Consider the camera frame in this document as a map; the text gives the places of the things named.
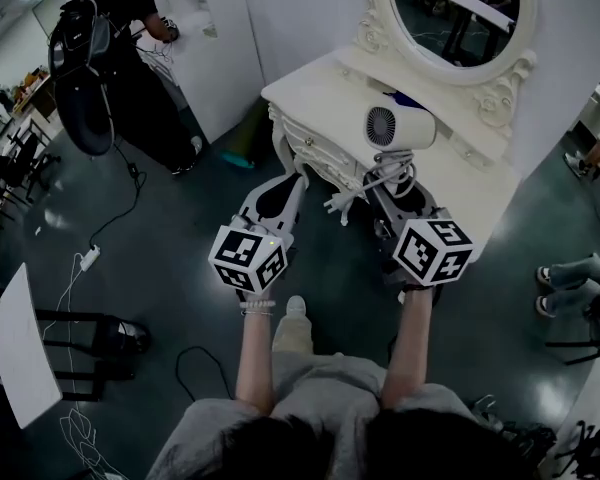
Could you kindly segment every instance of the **mirror frame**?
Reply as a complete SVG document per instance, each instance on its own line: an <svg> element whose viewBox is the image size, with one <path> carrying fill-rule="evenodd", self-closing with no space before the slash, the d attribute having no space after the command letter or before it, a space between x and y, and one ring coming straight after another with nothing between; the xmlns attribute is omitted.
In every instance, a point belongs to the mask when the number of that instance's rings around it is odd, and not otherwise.
<svg viewBox="0 0 600 480"><path fill-rule="evenodd" d="M460 68L449 64L427 48L420 46L404 26L395 0L374 0L378 18L392 45L423 74L451 85L478 85L505 73L521 58L532 66L535 54L528 50L535 32L538 0L520 0L520 14L516 31L504 50L496 58L481 66Z"/></svg>

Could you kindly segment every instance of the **drawer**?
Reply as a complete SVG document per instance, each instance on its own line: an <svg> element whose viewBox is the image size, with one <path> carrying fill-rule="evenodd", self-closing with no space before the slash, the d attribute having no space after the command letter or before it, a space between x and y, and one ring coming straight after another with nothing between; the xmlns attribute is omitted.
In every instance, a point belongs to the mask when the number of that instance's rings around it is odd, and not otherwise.
<svg viewBox="0 0 600 480"><path fill-rule="evenodd" d="M320 135L311 133L285 116L282 117L282 126L287 141L293 150L306 151L310 156L315 156L316 161L330 164L351 178L356 175L357 162L355 158L332 142Z"/></svg>

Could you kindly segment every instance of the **black pants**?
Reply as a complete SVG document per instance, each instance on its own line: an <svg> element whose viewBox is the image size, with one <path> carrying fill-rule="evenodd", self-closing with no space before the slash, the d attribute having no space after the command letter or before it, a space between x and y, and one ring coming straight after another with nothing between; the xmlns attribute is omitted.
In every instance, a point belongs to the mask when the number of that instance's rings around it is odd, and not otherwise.
<svg viewBox="0 0 600 480"><path fill-rule="evenodd" d="M196 158L175 103L149 66L140 61L116 67L107 77L116 134L171 171Z"/></svg>

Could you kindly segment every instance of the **beige pants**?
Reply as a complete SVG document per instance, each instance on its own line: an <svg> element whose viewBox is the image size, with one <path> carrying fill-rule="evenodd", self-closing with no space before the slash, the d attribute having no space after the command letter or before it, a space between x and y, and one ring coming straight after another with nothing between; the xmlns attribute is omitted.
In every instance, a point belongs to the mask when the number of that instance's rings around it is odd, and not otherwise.
<svg viewBox="0 0 600 480"><path fill-rule="evenodd" d="M313 354L311 321L304 315L283 317L273 337L271 350L273 352Z"/></svg>

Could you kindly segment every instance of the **jeans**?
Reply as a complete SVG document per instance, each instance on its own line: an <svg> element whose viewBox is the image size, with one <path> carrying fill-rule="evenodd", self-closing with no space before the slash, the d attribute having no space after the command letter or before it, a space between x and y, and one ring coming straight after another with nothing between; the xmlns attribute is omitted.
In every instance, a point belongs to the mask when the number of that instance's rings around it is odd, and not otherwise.
<svg viewBox="0 0 600 480"><path fill-rule="evenodd" d="M556 291L547 297L547 313L583 313L600 295L600 256L549 268L551 287Z"/></svg>

